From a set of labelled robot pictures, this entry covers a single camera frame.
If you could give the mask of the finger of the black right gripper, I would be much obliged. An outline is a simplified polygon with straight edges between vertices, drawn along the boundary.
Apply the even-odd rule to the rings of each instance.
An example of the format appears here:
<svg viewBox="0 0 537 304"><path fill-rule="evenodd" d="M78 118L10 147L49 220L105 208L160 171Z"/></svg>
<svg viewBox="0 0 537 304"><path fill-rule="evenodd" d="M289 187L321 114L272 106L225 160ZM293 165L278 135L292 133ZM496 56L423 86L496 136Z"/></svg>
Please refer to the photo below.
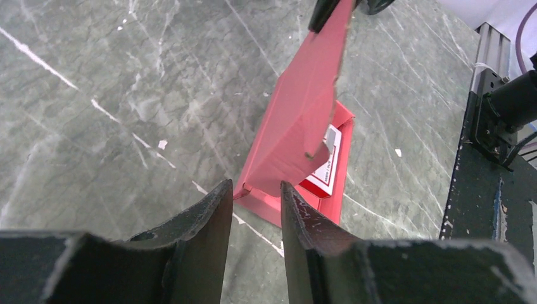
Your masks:
<svg viewBox="0 0 537 304"><path fill-rule="evenodd" d="M339 0L317 0L308 24L309 31L319 33L338 4Z"/></svg>
<svg viewBox="0 0 537 304"><path fill-rule="evenodd" d="M357 8L366 15L376 15L391 6L395 0L357 0Z"/></svg>

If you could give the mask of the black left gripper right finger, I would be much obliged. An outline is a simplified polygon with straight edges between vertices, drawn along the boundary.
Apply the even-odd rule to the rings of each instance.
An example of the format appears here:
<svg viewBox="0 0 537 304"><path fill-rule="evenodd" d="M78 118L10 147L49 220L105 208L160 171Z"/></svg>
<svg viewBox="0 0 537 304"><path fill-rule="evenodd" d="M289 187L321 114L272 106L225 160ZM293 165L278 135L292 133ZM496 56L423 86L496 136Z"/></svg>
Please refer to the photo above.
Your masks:
<svg viewBox="0 0 537 304"><path fill-rule="evenodd" d="M361 275L353 261L358 238L281 182L281 225L290 303L360 303Z"/></svg>

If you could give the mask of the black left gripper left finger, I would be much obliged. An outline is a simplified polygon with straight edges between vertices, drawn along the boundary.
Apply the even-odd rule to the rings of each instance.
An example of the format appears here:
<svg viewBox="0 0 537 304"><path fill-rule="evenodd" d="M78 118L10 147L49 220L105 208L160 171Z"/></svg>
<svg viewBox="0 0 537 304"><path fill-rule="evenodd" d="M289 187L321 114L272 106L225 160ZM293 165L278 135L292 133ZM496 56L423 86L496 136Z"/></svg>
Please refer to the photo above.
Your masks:
<svg viewBox="0 0 537 304"><path fill-rule="evenodd" d="M171 249L161 277L161 303L220 303L233 211L226 179L199 202L130 238Z"/></svg>

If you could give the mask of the red white staples box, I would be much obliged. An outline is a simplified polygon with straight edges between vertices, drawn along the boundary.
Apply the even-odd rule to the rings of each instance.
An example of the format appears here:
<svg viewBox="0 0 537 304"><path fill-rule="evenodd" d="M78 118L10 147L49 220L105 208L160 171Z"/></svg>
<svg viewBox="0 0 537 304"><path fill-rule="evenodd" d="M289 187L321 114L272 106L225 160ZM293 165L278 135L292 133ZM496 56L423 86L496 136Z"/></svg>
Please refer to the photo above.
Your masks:
<svg viewBox="0 0 537 304"><path fill-rule="evenodd" d="M323 143L327 146L330 155L328 160L300 183L300 186L319 198L332 196L336 169L338 167L339 150L341 145L341 131L329 125Z"/></svg>

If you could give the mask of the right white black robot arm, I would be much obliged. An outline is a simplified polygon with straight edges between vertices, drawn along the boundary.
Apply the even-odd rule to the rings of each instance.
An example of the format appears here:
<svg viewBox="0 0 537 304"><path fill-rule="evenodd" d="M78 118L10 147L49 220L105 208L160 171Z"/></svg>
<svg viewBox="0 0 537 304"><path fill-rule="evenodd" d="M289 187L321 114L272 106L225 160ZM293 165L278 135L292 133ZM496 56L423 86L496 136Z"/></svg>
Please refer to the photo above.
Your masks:
<svg viewBox="0 0 537 304"><path fill-rule="evenodd" d="M317 1L308 29L320 33L340 1ZM367 1L367 14L376 15L395 1ZM471 142L490 161L509 171L509 165L519 151L536 138L536 131L522 141L510 142L508 134L514 134L524 125L536 120L536 53L531 57L534 69L521 76L494 86L489 92L477 95L477 105L472 120Z"/></svg>

